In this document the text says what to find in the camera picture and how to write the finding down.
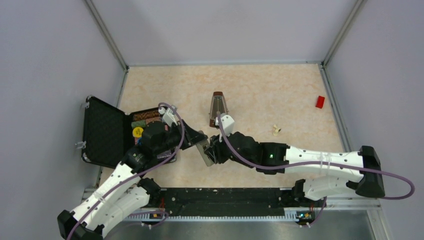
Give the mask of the white remote control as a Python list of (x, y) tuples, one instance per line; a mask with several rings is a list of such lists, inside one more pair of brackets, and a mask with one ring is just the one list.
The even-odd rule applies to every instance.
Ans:
[(215, 154), (211, 151), (210, 143), (208, 139), (202, 140), (196, 144), (196, 147), (207, 167), (211, 167), (216, 164)]

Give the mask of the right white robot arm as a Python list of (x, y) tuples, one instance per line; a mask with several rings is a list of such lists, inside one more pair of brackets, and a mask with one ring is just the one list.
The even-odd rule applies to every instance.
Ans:
[(266, 175), (309, 173), (317, 178), (297, 180), (292, 188), (299, 206), (324, 197), (355, 193), (366, 198), (385, 197), (380, 159), (372, 146), (358, 151), (325, 152), (277, 142), (257, 142), (251, 136), (232, 132), (235, 121), (228, 114), (215, 119), (223, 131), (203, 147), (209, 165), (228, 160), (254, 168)]

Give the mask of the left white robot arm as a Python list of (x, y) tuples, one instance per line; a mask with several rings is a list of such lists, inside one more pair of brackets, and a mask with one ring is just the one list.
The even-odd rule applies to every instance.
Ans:
[[(110, 231), (136, 209), (154, 207), (160, 202), (160, 187), (143, 176), (148, 170), (170, 161), (178, 150), (193, 147), (208, 137), (184, 121), (170, 125), (150, 122), (140, 143), (130, 148), (107, 180), (73, 210), (57, 217), (60, 235), (65, 240), (103, 240)], [(159, 155), (174, 150), (167, 159)]]

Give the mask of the brown wooden metronome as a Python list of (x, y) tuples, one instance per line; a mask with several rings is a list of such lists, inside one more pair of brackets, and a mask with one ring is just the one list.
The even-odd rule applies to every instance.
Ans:
[(221, 114), (228, 114), (229, 110), (227, 107), (226, 99), (222, 91), (214, 91), (211, 98), (210, 110), (209, 110), (209, 126), (215, 128), (215, 121), (217, 118), (217, 112)]

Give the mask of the yellow round chip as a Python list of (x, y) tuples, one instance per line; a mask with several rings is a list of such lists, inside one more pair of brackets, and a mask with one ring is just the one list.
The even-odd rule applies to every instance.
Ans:
[(143, 134), (143, 131), (144, 131), (144, 129), (142, 128), (142, 127), (135, 127), (135, 128), (133, 128), (132, 129), (132, 136), (134, 137), (134, 138), (141, 138), (142, 137), (142, 134)]

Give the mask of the small beige wooden piece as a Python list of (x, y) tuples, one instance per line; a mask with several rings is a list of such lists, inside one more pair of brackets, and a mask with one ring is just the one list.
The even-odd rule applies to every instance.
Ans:
[(272, 134), (274, 135), (274, 136), (278, 136), (279, 135), (279, 133), (281, 132), (281, 128), (280, 127), (278, 127), (277, 125), (273, 125), (273, 131), (272, 131)]

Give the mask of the black poker chip case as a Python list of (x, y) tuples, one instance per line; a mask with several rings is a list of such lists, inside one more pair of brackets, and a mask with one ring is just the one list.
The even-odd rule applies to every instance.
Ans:
[[(133, 137), (135, 127), (143, 128), (141, 138)], [(113, 169), (128, 165), (142, 172), (164, 162), (163, 155), (174, 153), (181, 138), (178, 124), (169, 127), (157, 109), (126, 114), (95, 96), (86, 99), (81, 151), (86, 163)]]

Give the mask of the red small block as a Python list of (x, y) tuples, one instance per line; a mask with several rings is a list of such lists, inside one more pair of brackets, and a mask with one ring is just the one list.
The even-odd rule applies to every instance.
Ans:
[(324, 96), (319, 95), (316, 100), (315, 107), (322, 109), (324, 107), (326, 98)]

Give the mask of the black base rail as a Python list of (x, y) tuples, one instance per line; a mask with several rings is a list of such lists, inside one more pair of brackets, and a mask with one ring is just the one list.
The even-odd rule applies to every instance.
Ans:
[(377, 199), (329, 197), (312, 201), (295, 197), (289, 188), (162, 188), (146, 196), (132, 188), (118, 198), (101, 224), (111, 230), (121, 222), (157, 225), (166, 222), (283, 222), (308, 228), (320, 209), (379, 209)]

